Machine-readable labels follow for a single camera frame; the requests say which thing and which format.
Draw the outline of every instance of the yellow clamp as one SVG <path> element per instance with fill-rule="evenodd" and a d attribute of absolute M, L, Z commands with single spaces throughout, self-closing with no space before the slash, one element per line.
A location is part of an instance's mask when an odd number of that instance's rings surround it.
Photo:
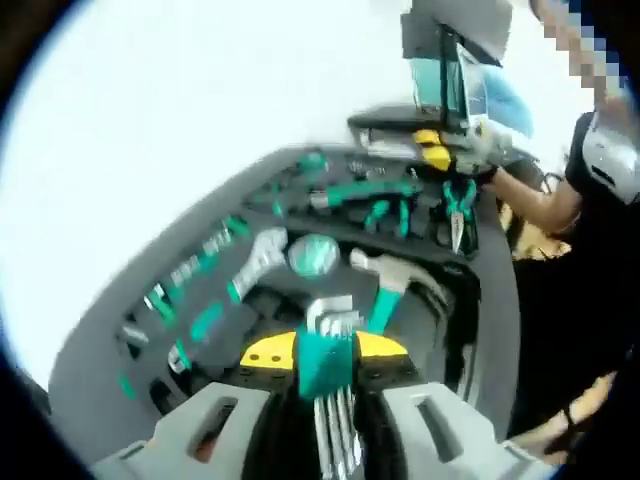
<path fill-rule="evenodd" d="M 442 145 L 440 134 L 435 130 L 418 130 L 413 134 L 414 141 L 424 146 L 422 160 L 438 170 L 446 172 L 452 163 L 449 149 Z"/>
<path fill-rule="evenodd" d="M 367 332 L 356 332 L 356 336 L 358 337 L 361 358 L 408 355 L 406 348 L 390 338 Z"/>
<path fill-rule="evenodd" d="M 362 358 L 408 355 L 406 348 L 390 338 L 367 332 L 356 332 L 356 336 Z M 247 348 L 242 360 L 240 360 L 240 365 L 252 368 L 293 370 L 295 338 L 295 332 L 288 332 L 259 340 Z"/>
<path fill-rule="evenodd" d="M 296 332 L 283 333 L 257 341 L 244 352 L 243 367 L 293 370 L 293 342 Z"/>

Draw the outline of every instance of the hammer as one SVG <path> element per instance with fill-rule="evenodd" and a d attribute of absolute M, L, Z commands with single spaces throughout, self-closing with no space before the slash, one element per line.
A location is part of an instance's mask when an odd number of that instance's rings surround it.
<path fill-rule="evenodd" d="M 373 272 L 380 278 L 378 294 L 369 319 L 368 330 L 371 333 L 381 335 L 384 332 L 398 300 L 411 282 L 422 283 L 438 300 L 444 305 L 447 304 L 444 291 L 438 282 L 418 265 L 390 255 L 371 258 L 357 248 L 351 250 L 349 261 L 353 268 Z"/>

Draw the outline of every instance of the wire cutter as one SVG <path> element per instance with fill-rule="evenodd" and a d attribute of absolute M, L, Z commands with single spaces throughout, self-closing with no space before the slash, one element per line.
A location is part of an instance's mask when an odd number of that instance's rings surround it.
<path fill-rule="evenodd" d="M 471 207 L 477 194 L 474 180 L 467 180 L 465 183 L 466 190 L 462 198 L 459 198 L 453 192 L 453 185 L 450 180 L 442 184 L 447 205 L 447 216 L 451 219 L 451 248 L 454 253 L 458 253 L 460 250 L 465 221 L 471 220 Z"/>
<path fill-rule="evenodd" d="M 389 202 L 389 200 L 378 200 L 376 203 L 374 203 L 373 207 L 371 208 L 371 212 L 364 220 L 365 230 L 367 232 L 374 233 L 378 226 L 378 222 L 382 217 L 389 213 L 390 208 L 391 202 Z"/>

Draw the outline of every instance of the teal pliers handle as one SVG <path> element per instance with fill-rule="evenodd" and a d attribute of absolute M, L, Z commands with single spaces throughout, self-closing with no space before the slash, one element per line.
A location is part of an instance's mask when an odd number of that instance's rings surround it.
<path fill-rule="evenodd" d="M 404 200 L 400 202 L 399 233 L 401 238 L 405 238 L 409 233 L 409 205 Z"/>
<path fill-rule="evenodd" d="M 476 194 L 478 193 L 476 182 L 474 180 L 469 180 L 467 182 L 467 190 L 460 199 L 453 193 L 453 186 L 450 180 L 447 180 L 442 184 L 442 189 L 447 203 L 447 215 L 451 216 L 454 213 L 462 213 L 466 220 L 470 220 L 471 207 L 473 206 Z"/>
<path fill-rule="evenodd" d="M 387 214 L 391 203 L 389 200 L 379 200 L 373 204 L 373 208 L 371 209 L 371 213 L 367 215 L 367 218 L 364 220 L 364 226 L 367 230 L 371 230 L 375 227 L 378 220 L 380 220 L 384 215 Z"/>

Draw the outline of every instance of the white wall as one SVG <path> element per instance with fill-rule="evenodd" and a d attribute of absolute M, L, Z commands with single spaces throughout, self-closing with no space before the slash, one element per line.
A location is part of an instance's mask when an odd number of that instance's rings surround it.
<path fill-rule="evenodd" d="M 562 172 L 562 153 L 571 144 L 578 116 L 593 109 L 593 90 L 569 75 L 569 54 L 556 50 L 527 7 L 515 7 L 504 60 L 507 78 L 529 104 L 534 144 L 545 171 Z"/>
<path fill-rule="evenodd" d="M 347 141 L 356 110 L 411 101 L 407 4 L 100 0 L 69 19 L 15 100 L 0 178 L 3 315 L 36 381 L 109 279 L 226 178 L 283 145 Z M 518 48 L 541 38 L 516 31 Z M 568 70 L 545 80 L 521 55 L 511 70 L 537 119 L 569 108 L 552 90 Z"/>

